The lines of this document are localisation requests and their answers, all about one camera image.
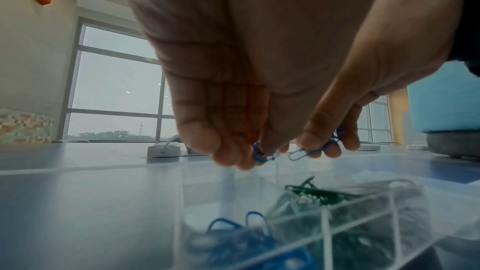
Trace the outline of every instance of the large window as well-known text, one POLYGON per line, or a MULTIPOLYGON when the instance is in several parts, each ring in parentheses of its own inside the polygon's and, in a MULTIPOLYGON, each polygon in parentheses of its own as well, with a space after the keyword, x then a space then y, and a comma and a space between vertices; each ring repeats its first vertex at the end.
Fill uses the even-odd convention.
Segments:
MULTIPOLYGON (((177 134, 170 89, 147 40, 135 31, 81 19, 74 47, 62 139, 165 141, 177 134)), ((390 142, 386 97, 358 120, 365 142, 390 142)))
POLYGON ((362 142, 384 143, 392 141, 389 105, 386 96, 363 107, 358 119, 358 136, 362 142))

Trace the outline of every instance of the dark sleeve cuff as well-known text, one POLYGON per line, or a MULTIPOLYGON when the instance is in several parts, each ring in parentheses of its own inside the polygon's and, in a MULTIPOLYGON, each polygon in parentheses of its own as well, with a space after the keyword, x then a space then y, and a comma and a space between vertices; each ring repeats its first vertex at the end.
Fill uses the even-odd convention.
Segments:
POLYGON ((448 61, 465 62, 470 72, 480 77, 479 0, 463 0, 462 16, 448 61))

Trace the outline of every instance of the window pane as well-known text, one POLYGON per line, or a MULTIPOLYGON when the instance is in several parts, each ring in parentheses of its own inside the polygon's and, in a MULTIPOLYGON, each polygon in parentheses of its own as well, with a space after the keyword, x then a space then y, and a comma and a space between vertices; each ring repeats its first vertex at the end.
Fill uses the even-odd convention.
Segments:
POLYGON ((360 117, 358 118, 357 125, 359 128, 367 128, 367 108, 363 107, 361 109, 360 117))
POLYGON ((392 135, 390 131, 372 131, 373 142, 382 143, 382 142, 391 142, 392 135))
POLYGON ((375 101, 380 102, 380 103, 387 103, 387 97, 386 96, 380 96, 375 101))
POLYGON ((153 142, 156 134, 156 118, 71 113, 67 139, 153 142))
POLYGON ((156 59, 154 48, 146 39, 118 34, 87 26, 83 36, 84 46, 156 59))
POLYGON ((161 79, 157 64, 82 52, 72 107, 157 114, 161 79))
POLYGON ((369 142, 369 132, 367 130, 358 130, 358 138, 361 142, 369 142))
POLYGON ((174 109, 172 108, 172 96, 170 96, 170 87, 167 81, 165 80, 165 91, 163 92, 163 115, 173 115, 174 109))
POLYGON ((372 102, 370 119, 372 129, 390 130, 389 108, 386 104, 372 102))
POLYGON ((177 135, 178 133, 179 132, 177 131, 177 124, 175 123, 175 119, 162 118, 160 128, 161 141, 167 141, 169 138, 177 135))

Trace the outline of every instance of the table surface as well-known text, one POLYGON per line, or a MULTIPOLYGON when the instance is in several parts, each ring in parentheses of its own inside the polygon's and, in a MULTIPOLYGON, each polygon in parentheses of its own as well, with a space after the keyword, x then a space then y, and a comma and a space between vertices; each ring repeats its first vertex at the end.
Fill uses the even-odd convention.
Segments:
MULTIPOLYGON (((210 160, 148 159, 148 146, 0 146, 0 269, 171 268, 181 174, 179 166, 163 164, 210 160)), ((480 180, 479 161, 401 147, 311 161, 333 170, 356 167, 464 184, 480 180)), ((444 269, 480 268, 478 260, 437 253, 444 269)))

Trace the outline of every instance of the mosaic tile wall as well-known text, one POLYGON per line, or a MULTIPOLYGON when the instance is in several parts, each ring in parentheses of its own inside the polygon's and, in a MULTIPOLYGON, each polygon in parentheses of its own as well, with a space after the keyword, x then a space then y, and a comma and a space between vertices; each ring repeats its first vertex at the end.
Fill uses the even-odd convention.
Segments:
POLYGON ((49 143, 53 128, 50 116, 0 107, 0 144, 49 143))

